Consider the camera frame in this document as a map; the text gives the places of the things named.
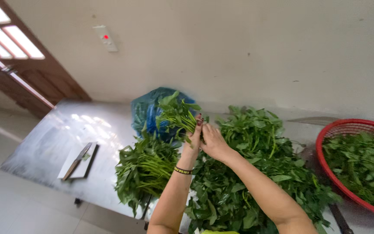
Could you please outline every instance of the metal table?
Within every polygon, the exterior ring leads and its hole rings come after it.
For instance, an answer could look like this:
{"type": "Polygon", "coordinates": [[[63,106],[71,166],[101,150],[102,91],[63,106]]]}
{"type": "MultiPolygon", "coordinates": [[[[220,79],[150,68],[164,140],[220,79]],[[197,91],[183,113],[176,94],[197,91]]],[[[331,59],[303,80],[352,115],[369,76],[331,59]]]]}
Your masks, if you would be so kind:
{"type": "MultiPolygon", "coordinates": [[[[220,114],[209,114],[211,120],[220,114]]],[[[62,101],[57,104],[1,165],[1,169],[35,183],[70,194],[92,204],[132,217],[132,209],[120,204],[114,190],[115,166],[119,163],[119,150],[133,145],[135,131],[131,128],[129,104],[107,102],[62,101]],[[57,179],[71,147],[85,142],[98,141],[99,149],[86,179],[62,182],[57,179]]],[[[284,136],[300,143],[312,145],[323,126],[284,122],[284,136]]],[[[145,220],[152,215],[157,199],[147,209],[145,220]]],[[[339,205],[349,226],[356,234],[374,232],[374,214],[345,201],[339,205]]],[[[139,207],[137,219],[142,217],[139,207]]],[[[329,210],[324,213],[331,222],[328,233],[340,233],[329,210]]],[[[188,227],[183,217],[181,229],[188,227]]]]}
{"type": "MultiPolygon", "coordinates": [[[[1,170],[70,194],[92,204],[133,217],[114,190],[119,150],[132,145],[129,104],[61,101],[30,132],[1,170]],[[97,141],[99,148],[86,179],[63,182],[57,178],[70,149],[97,141]]],[[[142,217],[139,207],[136,218],[142,217]]]]}

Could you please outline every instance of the red plastic basket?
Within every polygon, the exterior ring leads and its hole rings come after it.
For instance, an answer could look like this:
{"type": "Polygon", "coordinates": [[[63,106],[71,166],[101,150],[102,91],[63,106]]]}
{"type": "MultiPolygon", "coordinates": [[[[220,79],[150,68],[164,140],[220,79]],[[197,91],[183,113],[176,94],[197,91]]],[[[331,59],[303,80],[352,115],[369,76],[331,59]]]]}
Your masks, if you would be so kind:
{"type": "Polygon", "coordinates": [[[325,137],[332,137],[337,134],[359,134],[360,132],[374,132],[374,121],[361,119],[337,120],[327,125],[319,133],[316,141],[316,149],[319,162],[333,183],[353,201],[374,212],[374,206],[356,196],[340,182],[340,180],[334,175],[333,171],[328,166],[322,152],[322,142],[325,137]]]}

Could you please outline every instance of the wall switch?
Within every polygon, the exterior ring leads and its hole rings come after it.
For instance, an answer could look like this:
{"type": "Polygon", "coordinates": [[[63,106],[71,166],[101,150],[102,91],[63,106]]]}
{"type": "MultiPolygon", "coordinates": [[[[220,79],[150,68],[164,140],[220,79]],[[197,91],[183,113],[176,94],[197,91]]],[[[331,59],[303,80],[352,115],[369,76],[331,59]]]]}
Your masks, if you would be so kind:
{"type": "Polygon", "coordinates": [[[101,39],[101,42],[106,47],[107,51],[109,52],[118,51],[118,48],[116,47],[115,43],[111,39],[111,34],[109,33],[105,25],[95,26],[93,27],[93,29],[95,29],[96,34],[98,35],[99,39],[101,39]]]}

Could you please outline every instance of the black bracelet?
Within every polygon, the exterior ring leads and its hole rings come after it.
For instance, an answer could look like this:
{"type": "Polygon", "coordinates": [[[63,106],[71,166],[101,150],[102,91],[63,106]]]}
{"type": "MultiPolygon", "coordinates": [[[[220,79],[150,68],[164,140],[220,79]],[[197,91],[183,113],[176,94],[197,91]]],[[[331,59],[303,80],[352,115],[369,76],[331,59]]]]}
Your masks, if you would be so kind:
{"type": "Polygon", "coordinates": [[[178,167],[174,167],[174,171],[185,174],[185,175],[191,175],[193,173],[193,170],[184,170],[178,167]]]}

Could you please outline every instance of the white tile floor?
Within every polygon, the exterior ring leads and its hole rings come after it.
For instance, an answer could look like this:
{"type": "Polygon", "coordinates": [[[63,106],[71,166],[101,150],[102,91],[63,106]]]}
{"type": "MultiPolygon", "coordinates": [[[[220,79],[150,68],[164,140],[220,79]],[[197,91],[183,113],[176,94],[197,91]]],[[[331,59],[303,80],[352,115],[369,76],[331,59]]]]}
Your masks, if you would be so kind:
{"type": "MultiPolygon", "coordinates": [[[[0,111],[0,128],[23,139],[39,121],[0,111]]],[[[0,165],[18,142],[0,134],[0,165]]],[[[144,222],[0,171],[0,234],[144,234],[144,222]]]]}

